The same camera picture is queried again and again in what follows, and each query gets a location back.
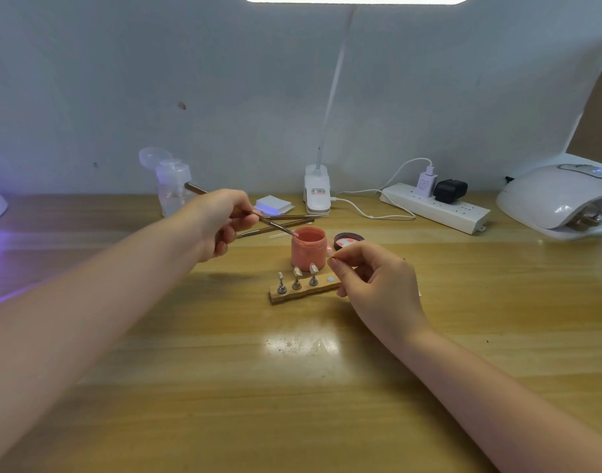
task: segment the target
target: wooden base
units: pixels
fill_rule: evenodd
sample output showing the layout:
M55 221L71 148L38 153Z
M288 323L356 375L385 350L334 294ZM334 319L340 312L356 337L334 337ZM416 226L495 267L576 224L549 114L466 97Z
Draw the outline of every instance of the wooden base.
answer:
M290 278L288 281L284 281L283 285L288 289L285 294L280 294L277 292L279 288L279 284L270 287L270 302L273 304L283 302L285 300L297 299L300 297L305 297L310 294L318 294L320 292L327 292L330 290L337 289L342 285L341 281L336 277L336 274L333 272L326 272L325 274L318 274L316 279L319 281L319 284L316 287L312 287L310 283L310 279L312 277L308 277L305 279L299 279L301 282L301 288L299 290L294 290L292 288L292 284L295 283L294 278Z

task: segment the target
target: power strip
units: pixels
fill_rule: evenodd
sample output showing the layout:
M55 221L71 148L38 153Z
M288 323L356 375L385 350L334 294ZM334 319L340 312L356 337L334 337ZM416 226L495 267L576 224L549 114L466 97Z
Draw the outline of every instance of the power strip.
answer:
M434 197L422 197L415 193L415 187L402 183L384 189L380 200L470 235L486 229L490 213L489 209L460 200L446 204Z

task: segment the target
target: hand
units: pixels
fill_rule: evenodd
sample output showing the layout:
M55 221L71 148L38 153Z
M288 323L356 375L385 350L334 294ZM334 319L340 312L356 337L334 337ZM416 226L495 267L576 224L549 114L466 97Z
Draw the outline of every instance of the hand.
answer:
M180 238L196 249L196 262L207 262L226 254L237 232L258 222L255 214L235 214L236 208L253 211L244 191L222 189L198 196L167 220L176 226Z
M357 242L336 252L329 267L365 325L394 354L428 328L412 265L376 244Z

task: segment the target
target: forearm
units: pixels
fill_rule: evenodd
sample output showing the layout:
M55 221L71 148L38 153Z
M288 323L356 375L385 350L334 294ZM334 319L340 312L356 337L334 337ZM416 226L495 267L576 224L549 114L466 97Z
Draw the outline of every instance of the forearm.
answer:
M602 472L602 436L426 329L395 352L503 473Z
M191 270L198 246L174 240L157 222L0 303L0 456Z

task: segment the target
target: spray bottle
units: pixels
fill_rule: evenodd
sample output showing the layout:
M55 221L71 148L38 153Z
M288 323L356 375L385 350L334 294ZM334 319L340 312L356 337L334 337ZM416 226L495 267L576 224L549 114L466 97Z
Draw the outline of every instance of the spray bottle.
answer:
M174 214L195 197L193 192L185 189L185 183L191 181L189 166L174 159L171 152L160 147L146 147L139 151L139 161L143 167L156 172L158 200L164 217Z

